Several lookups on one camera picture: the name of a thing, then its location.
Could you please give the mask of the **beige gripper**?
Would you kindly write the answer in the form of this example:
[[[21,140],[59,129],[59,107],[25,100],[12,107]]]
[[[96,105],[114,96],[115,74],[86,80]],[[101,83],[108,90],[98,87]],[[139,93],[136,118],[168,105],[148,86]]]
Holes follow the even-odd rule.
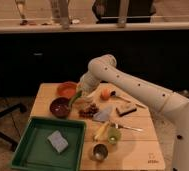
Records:
[[[84,97],[90,95],[94,91],[94,89],[95,86],[84,78],[81,78],[77,83],[77,91],[80,91]]]

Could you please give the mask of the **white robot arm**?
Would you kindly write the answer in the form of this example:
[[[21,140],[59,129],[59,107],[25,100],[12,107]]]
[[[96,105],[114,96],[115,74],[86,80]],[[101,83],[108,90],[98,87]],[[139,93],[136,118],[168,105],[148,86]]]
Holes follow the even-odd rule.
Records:
[[[170,89],[126,74],[116,68],[111,54],[93,58],[80,78],[78,87],[86,94],[97,89],[101,81],[109,82],[149,108],[164,115],[176,126],[172,170],[189,171],[189,99]]]

